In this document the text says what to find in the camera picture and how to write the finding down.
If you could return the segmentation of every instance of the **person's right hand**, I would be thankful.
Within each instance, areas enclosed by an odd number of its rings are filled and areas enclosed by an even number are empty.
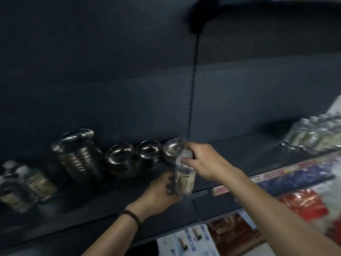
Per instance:
[[[209,144],[187,142],[186,148],[193,151],[195,159],[182,158],[181,162],[194,168],[200,176],[209,181],[220,182],[224,175],[236,169]]]

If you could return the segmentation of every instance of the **hand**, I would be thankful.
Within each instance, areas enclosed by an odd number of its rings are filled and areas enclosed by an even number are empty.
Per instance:
[[[126,210],[132,211],[143,222],[147,217],[160,214],[170,205],[179,201],[181,196],[167,194],[166,185],[171,184],[169,177],[172,176],[172,172],[164,172],[160,177],[153,180],[142,196],[128,205]]]
[[[181,162],[194,168],[204,179],[220,182],[229,170],[236,169],[209,144],[187,142],[186,148],[194,152],[195,159],[182,158]]]

